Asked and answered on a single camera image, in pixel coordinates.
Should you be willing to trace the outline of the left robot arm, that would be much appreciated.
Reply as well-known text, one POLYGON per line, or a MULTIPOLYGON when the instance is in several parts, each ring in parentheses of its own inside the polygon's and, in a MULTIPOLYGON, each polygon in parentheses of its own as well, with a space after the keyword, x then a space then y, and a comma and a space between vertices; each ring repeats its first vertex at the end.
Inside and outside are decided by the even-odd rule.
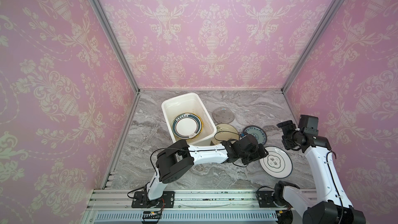
POLYGON ((180 179, 195 165, 234 163, 240 160, 247 166, 269 155, 264 145, 258 143, 251 134, 213 146, 189 145, 186 140, 179 140, 167 148, 158 149, 157 152, 156 162, 151 163, 154 176, 144 187, 148 202, 160 199, 168 184, 180 179))

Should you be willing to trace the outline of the white plate green red rim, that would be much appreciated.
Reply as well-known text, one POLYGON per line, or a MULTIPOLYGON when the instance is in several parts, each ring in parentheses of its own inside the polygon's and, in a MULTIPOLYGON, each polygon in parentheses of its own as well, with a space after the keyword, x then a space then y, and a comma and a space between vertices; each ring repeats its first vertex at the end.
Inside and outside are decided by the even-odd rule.
POLYGON ((177 116, 172 123, 172 133, 176 138, 191 140, 196 138, 203 129, 202 119, 192 113, 177 116))

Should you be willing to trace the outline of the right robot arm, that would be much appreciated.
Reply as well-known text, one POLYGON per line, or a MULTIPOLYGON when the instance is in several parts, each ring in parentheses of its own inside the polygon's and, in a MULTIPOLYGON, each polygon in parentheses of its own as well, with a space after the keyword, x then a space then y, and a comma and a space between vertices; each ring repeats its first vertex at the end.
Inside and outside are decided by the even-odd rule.
POLYGON ((318 120, 301 115, 298 124, 291 120, 277 124, 283 132, 284 148, 301 151, 309 162, 317 201, 311 202, 297 185, 282 180, 275 185, 274 201, 279 206, 291 206, 304 224, 364 224, 364 213, 353 207, 342 187, 328 139, 318 134, 318 120))

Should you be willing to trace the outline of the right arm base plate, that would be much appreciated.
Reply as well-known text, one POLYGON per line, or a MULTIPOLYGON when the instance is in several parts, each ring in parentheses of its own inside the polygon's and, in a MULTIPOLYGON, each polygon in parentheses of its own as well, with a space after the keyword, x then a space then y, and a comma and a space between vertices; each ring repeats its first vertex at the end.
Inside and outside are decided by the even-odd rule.
POLYGON ((293 208, 292 205, 289 204, 287 201, 279 198, 278 196, 274 196, 273 190, 260 189, 256 191, 255 195, 260 208, 293 208))

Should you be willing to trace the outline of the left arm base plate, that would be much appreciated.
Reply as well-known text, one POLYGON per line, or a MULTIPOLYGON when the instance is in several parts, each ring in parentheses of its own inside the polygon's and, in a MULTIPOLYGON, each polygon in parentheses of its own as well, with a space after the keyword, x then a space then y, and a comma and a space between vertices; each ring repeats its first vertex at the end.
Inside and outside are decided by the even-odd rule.
POLYGON ((144 191, 134 193, 131 208, 173 208, 175 200, 174 191, 164 191, 162 197, 149 200, 144 191))

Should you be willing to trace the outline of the white plate blue rim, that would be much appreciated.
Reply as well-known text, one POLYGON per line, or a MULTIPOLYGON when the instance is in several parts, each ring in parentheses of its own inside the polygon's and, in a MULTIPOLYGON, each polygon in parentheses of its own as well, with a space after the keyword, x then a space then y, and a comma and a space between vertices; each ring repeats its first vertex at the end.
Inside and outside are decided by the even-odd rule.
POLYGON ((268 155, 260 159, 263 171, 271 177, 283 179, 291 175, 293 163, 289 155, 276 146, 265 147, 268 155))

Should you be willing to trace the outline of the cream willow pattern plate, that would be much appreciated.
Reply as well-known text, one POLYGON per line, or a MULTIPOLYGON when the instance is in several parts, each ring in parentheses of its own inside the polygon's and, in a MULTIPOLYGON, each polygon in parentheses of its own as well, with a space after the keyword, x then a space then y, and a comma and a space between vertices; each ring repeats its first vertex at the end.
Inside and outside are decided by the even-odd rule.
POLYGON ((210 142, 211 145, 218 145, 222 141, 232 140, 232 142, 235 142, 239 140, 238 131, 229 124, 218 124, 216 125, 216 130, 217 132, 210 142))

